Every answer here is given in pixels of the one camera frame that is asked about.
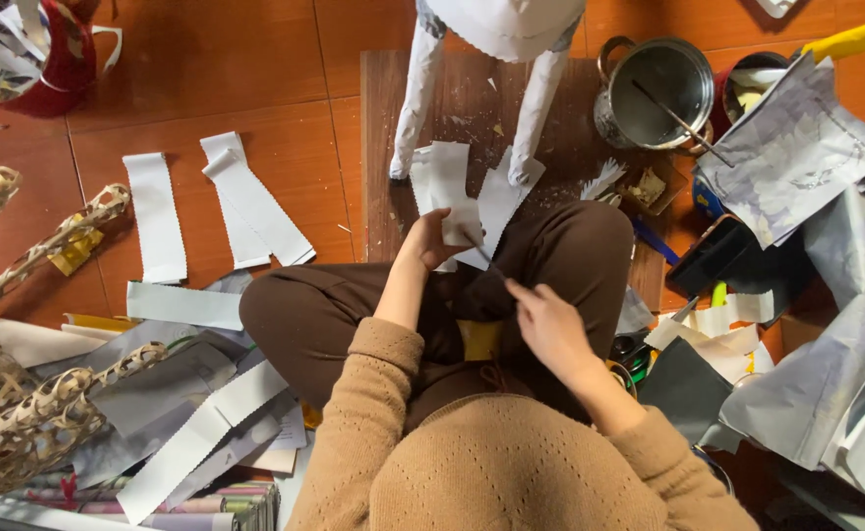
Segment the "wooden floor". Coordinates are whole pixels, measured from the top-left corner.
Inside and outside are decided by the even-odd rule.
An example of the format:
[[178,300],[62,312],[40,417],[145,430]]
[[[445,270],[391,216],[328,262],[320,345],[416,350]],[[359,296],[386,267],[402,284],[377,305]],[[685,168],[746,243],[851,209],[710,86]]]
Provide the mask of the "wooden floor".
[[[95,22],[124,30],[115,69],[67,117],[0,112],[0,164],[25,185],[0,219],[0,271],[51,233],[104,184],[127,182],[123,155],[163,151],[173,179],[191,287],[231,270],[219,202],[200,169],[199,139],[236,130],[249,165],[318,252],[320,263],[362,259],[359,53],[407,49],[411,0],[115,0]],[[865,0],[801,0],[784,20],[754,0],[591,0],[574,38],[593,57],[614,35],[675,35],[725,67],[753,51],[790,55],[805,42],[865,23]],[[113,43],[96,37],[99,61]],[[452,51],[477,53],[449,37]],[[843,104],[865,120],[865,54],[838,68]],[[673,210],[670,245],[700,230],[690,194]],[[348,233],[339,228],[351,229]],[[142,276],[137,234],[125,224],[71,279],[44,267],[0,315],[47,326],[63,312],[124,313],[128,280]],[[662,308],[679,306],[670,292]]]

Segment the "right hand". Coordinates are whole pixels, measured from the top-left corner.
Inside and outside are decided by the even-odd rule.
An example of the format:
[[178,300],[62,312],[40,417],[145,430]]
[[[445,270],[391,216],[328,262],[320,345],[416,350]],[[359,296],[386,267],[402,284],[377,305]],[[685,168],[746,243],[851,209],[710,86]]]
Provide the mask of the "right hand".
[[524,342],[558,380],[573,389],[588,372],[606,370],[586,340],[576,308],[546,284],[533,291],[512,279],[506,285],[517,299],[517,323]]

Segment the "red bucket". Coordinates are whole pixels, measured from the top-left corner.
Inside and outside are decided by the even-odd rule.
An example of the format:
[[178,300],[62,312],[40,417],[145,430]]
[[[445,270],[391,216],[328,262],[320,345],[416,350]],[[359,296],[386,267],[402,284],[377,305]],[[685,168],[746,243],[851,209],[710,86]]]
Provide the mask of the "red bucket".
[[731,72],[741,68],[786,68],[789,60],[774,52],[757,52],[739,60],[727,70],[715,74],[715,105],[711,108],[711,125],[720,139],[744,115],[744,109],[733,93]]
[[56,0],[41,0],[41,5],[51,37],[42,76],[22,94],[0,101],[0,109],[49,118],[81,102],[96,78],[96,62],[91,27]]

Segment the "left hand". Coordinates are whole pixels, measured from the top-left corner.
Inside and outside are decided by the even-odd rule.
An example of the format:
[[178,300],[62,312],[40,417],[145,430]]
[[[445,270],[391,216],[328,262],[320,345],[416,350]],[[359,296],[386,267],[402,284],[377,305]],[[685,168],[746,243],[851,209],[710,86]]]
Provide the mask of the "left hand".
[[443,242],[442,220],[448,217],[451,211],[450,208],[437,209],[417,219],[410,233],[406,235],[406,241],[399,249],[396,259],[414,258],[419,260],[426,270],[433,271],[453,254],[472,248],[471,246],[447,246]]

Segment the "woman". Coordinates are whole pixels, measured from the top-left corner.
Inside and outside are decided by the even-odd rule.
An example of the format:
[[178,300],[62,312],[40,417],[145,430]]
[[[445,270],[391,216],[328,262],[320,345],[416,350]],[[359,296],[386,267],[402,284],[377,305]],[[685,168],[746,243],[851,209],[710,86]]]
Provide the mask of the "woman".
[[[626,216],[580,201],[512,225],[496,265],[516,281],[482,273],[453,312],[427,282],[462,250],[443,245],[447,215],[421,217],[391,265],[285,267],[243,295],[246,330],[324,406],[289,527],[756,529],[601,359]],[[497,366],[462,361],[456,318],[505,320]]]

